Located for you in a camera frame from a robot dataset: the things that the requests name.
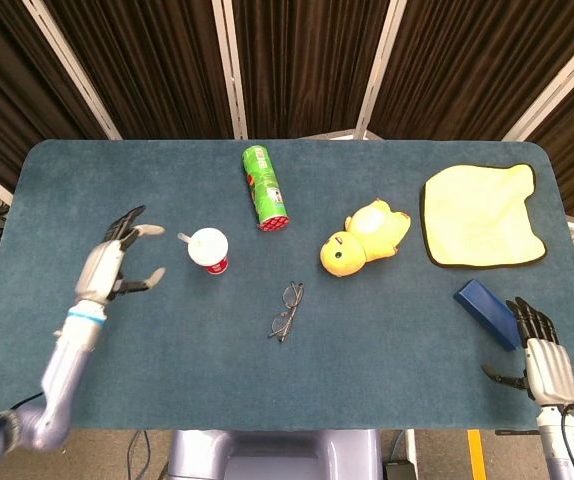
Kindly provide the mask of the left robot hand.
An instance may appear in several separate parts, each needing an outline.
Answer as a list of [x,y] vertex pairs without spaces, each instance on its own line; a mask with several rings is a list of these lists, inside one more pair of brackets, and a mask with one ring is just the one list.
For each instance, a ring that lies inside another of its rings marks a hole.
[[148,291],[161,281],[165,267],[140,281],[127,281],[122,272],[125,254],[137,239],[166,231],[160,225],[133,224],[145,209],[145,205],[137,206],[109,225],[103,240],[91,250],[83,266],[75,288],[76,303],[90,301],[106,306],[117,295]]

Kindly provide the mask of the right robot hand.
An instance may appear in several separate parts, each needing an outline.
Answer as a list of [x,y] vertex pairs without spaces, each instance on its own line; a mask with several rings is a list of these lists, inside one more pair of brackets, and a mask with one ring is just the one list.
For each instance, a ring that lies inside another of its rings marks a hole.
[[570,356],[560,343],[552,320],[521,297],[505,303],[517,324],[525,361],[523,376],[502,375],[490,365],[482,365],[482,371],[493,382],[526,391],[541,407],[574,404]]

